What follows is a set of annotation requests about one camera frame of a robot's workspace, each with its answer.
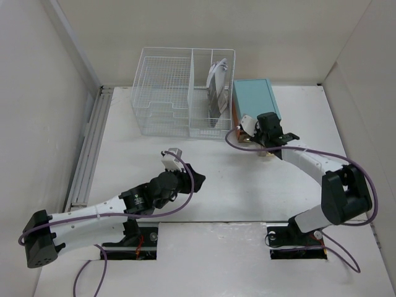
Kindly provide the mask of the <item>grey setup guide booklet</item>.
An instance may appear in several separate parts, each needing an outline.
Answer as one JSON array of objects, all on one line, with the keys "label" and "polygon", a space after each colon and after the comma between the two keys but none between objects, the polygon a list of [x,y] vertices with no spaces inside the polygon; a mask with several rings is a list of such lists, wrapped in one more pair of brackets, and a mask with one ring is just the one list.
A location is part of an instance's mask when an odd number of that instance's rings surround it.
[{"label": "grey setup guide booklet", "polygon": [[206,90],[209,102],[209,126],[215,127],[220,116],[228,106],[228,99],[225,92],[225,81],[217,82],[213,77],[209,87],[206,86]]}]

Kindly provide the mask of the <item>teal orange drawer box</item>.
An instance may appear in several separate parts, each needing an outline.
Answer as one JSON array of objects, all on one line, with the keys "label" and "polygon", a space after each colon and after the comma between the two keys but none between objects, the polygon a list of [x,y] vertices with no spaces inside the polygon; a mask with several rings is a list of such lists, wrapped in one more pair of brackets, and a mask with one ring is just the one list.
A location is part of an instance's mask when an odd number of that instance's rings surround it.
[{"label": "teal orange drawer box", "polygon": [[269,79],[246,79],[233,81],[232,119],[236,127],[247,114],[254,119],[262,113],[281,115]]}]

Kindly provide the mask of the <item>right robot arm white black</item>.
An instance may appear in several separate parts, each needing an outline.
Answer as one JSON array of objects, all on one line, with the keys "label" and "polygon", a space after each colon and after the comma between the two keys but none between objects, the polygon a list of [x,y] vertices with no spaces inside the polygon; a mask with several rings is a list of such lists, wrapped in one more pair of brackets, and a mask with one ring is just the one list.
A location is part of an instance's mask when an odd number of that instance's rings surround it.
[{"label": "right robot arm white black", "polygon": [[341,225],[372,209],[372,199],[362,171],[351,161],[346,165],[315,152],[293,133],[284,133],[274,112],[256,119],[245,115],[241,128],[251,140],[314,179],[321,187],[319,205],[288,220],[286,235],[295,244],[309,233],[331,225]]}]

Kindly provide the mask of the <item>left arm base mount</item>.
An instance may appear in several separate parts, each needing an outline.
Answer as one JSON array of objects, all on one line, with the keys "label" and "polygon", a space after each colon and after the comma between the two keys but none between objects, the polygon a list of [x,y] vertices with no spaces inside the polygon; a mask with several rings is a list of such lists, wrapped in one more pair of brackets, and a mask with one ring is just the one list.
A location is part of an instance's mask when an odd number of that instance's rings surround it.
[{"label": "left arm base mount", "polygon": [[108,260],[156,260],[159,224],[128,219],[117,224],[101,247]]}]

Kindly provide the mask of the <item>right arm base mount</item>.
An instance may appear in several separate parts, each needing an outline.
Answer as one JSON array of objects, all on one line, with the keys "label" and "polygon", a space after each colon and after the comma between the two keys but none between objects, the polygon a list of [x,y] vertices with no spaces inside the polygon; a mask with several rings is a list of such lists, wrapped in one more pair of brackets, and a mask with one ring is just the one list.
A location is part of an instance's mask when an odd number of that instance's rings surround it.
[{"label": "right arm base mount", "polygon": [[294,220],[268,223],[265,244],[271,260],[327,260],[320,229],[302,232]]}]

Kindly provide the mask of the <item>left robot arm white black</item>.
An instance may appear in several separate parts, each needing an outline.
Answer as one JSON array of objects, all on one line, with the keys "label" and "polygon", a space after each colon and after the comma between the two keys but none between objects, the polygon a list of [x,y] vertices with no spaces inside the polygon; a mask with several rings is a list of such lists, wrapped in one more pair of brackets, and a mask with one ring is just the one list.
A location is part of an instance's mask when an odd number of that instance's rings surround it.
[{"label": "left robot arm white black", "polygon": [[205,180],[187,164],[183,170],[165,170],[149,182],[100,204],[64,213],[39,210],[30,217],[19,238],[27,267],[42,267],[69,251],[94,244],[132,245],[140,236],[138,218],[153,216],[156,209],[162,209],[178,194],[197,193]]}]

